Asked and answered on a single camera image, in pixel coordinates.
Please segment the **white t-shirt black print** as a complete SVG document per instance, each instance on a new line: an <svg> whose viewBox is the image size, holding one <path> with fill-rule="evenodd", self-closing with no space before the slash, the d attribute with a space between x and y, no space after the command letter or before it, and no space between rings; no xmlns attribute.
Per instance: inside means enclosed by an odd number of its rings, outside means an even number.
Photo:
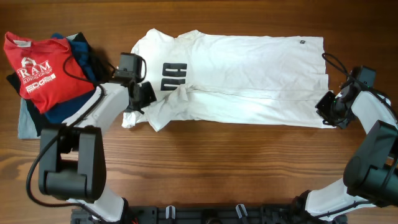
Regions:
<svg viewBox="0 0 398 224"><path fill-rule="evenodd" d="M125 112L122 126L171 121L322 128L315 105L328 91L322 37L211 35L177 37L151 29L132 48L147 64L156 100Z"/></svg>

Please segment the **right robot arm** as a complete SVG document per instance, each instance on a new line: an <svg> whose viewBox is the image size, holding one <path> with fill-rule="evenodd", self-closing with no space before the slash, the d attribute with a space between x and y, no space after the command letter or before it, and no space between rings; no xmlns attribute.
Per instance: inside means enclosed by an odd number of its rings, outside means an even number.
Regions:
<svg viewBox="0 0 398 224"><path fill-rule="evenodd" d="M355 67L337 95L329 91L316 104L325 125L345 129L359 119L366 137L341 179L307 194L302 223L333 222L359 208L397 205L397 115L373 88L375 77L375 70Z"/></svg>

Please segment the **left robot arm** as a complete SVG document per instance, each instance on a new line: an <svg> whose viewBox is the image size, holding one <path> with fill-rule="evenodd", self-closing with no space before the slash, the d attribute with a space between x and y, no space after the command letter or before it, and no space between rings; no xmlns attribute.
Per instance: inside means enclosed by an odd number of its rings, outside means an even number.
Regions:
<svg viewBox="0 0 398 224"><path fill-rule="evenodd" d="M61 124L44 128L40 152L25 188L44 207L74 207L72 223L137 223L128 202L106 185L103 134L122 111L143 112L156 100L146 61L122 53L105 82L92 82L94 95Z"/></svg>

